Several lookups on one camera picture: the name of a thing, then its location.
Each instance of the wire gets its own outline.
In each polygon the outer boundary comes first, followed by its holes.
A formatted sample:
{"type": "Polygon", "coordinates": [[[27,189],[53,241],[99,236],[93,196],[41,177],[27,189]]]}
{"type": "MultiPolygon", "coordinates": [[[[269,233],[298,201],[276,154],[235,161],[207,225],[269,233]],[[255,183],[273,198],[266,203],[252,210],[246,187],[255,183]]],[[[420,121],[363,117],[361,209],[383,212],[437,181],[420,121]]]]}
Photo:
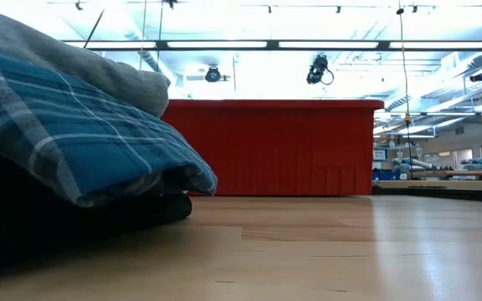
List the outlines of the wire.
{"type": "Polygon", "coordinates": [[[321,81],[321,83],[324,84],[324,85],[331,85],[332,83],[334,83],[334,74],[333,74],[332,71],[330,71],[328,68],[326,69],[326,71],[328,71],[328,73],[330,73],[330,74],[332,75],[332,80],[331,80],[331,82],[328,83],[328,84],[325,83],[325,82],[323,82],[323,81],[321,81]]]}
{"type": "MultiPolygon", "coordinates": [[[[163,33],[163,10],[164,10],[164,4],[165,2],[162,1],[161,2],[161,15],[159,16],[159,34],[158,34],[158,37],[157,39],[161,41],[161,35],[163,33]]],[[[161,55],[161,51],[157,51],[157,66],[156,66],[156,70],[157,72],[160,72],[160,69],[159,69],[159,56],[161,55]]]]}
{"type": "Polygon", "coordinates": [[[87,40],[85,41],[85,45],[83,46],[84,49],[87,48],[87,45],[89,44],[90,39],[92,38],[92,35],[93,35],[94,32],[96,31],[96,28],[98,27],[98,24],[100,23],[101,17],[103,17],[104,12],[105,12],[105,8],[101,10],[100,16],[98,17],[98,19],[96,20],[96,23],[94,24],[94,27],[93,27],[92,30],[90,31],[89,37],[87,38],[87,40]]]}
{"type": "Polygon", "coordinates": [[[148,0],[144,0],[144,16],[142,17],[142,31],[141,31],[141,51],[139,55],[139,70],[142,70],[142,53],[144,52],[144,35],[146,30],[146,8],[148,7],[148,0]]]}
{"type": "Polygon", "coordinates": [[[410,142],[410,123],[412,118],[410,117],[410,104],[408,102],[408,74],[407,74],[407,59],[405,57],[405,43],[403,37],[403,7],[401,6],[401,0],[397,0],[399,9],[397,14],[399,15],[399,28],[401,34],[401,54],[403,55],[403,72],[405,74],[405,100],[407,103],[407,111],[405,113],[405,124],[407,125],[407,141],[408,141],[408,157],[410,158],[410,179],[413,179],[413,159],[412,159],[412,143],[410,142]]]}

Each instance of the ductwork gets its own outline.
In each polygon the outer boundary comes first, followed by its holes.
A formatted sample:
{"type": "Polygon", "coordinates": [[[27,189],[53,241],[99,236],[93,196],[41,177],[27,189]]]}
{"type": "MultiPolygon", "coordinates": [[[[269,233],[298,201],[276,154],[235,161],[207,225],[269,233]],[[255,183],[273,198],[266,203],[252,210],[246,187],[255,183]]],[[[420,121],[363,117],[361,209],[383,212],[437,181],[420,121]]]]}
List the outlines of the ductwork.
{"type": "MultiPolygon", "coordinates": [[[[451,106],[454,106],[458,103],[461,103],[463,101],[466,101],[468,99],[472,99],[474,97],[477,97],[477,96],[480,96],[482,95],[482,88],[481,89],[477,89],[475,91],[472,91],[466,95],[462,95],[462,96],[459,96],[455,99],[452,99],[452,100],[449,100],[449,101],[446,101],[440,105],[435,105],[434,107],[430,108],[428,110],[428,112],[438,112],[440,110],[445,110],[447,109],[448,107],[451,107],[451,106]]],[[[463,110],[462,111],[463,113],[468,113],[468,112],[474,112],[474,110],[463,110]]],[[[420,120],[419,122],[416,122],[415,123],[415,126],[421,126],[421,125],[425,125],[425,121],[427,121],[428,124],[435,124],[435,125],[439,125],[440,123],[443,123],[445,121],[450,121],[450,120],[463,120],[464,117],[459,117],[457,119],[455,119],[454,117],[443,117],[443,116],[440,116],[440,117],[433,117],[432,119],[428,120],[427,119],[424,119],[424,120],[420,120]]],[[[402,126],[398,126],[396,127],[396,125],[398,124],[402,124],[403,121],[402,120],[395,120],[395,121],[390,121],[388,124],[386,124],[385,126],[388,128],[388,129],[392,129],[392,131],[400,131],[402,129],[405,128],[405,125],[402,125],[402,126]]]]}
{"type": "MultiPolygon", "coordinates": [[[[449,57],[458,57],[460,53],[455,52],[450,55],[448,55],[446,58],[449,57]]],[[[436,74],[433,74],[429,77],[428,80],[434,80],[442,84],[442,79],[452,79],[455,77],[466,77],[470,76],[472,74],[477,73],[482,69],[482,53],[476,54],[472,57],[468,57],[467,59],[464,59],[459,62],[459,64],[456,64],[452,69],[447,70],[447,69],[440,69],[436,74]]],[[[438,86],[438,84],[431,84],[431,85],[424,85],[424,89],[420,91],[420,96],[419,97],[414,97],[412,98],[410,95],[408,96],[408,101],[411,101],[413,99],[419,99],[421,96],[431,94],[435,92],[436,90],[440,89],[441,87],[438,86]]],[[[386,111],[391,111],[399,107],[400,105],[404,105],[407,103],[407,100],[404,96],[397,96],[397,95],[403,95],[403,91],[399,90],[396,92],[394,95],[396,96],[390,96],[388,98],[389,103],[387,103],[385,106],[386,111]]]]}

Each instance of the plaid blanket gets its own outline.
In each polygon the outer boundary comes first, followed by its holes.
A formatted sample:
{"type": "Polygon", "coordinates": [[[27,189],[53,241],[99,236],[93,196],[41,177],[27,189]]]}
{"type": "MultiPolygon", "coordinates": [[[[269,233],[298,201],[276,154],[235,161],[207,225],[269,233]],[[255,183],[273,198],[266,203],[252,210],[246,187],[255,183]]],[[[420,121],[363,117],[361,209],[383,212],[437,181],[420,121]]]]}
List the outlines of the plaid blanket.
{"type": "Polygon", "coordinates": [[[211,195],[217,183],[170,125],[73,76],[5,54],[0,155],[81,207],[144,191],[211,195]]]}

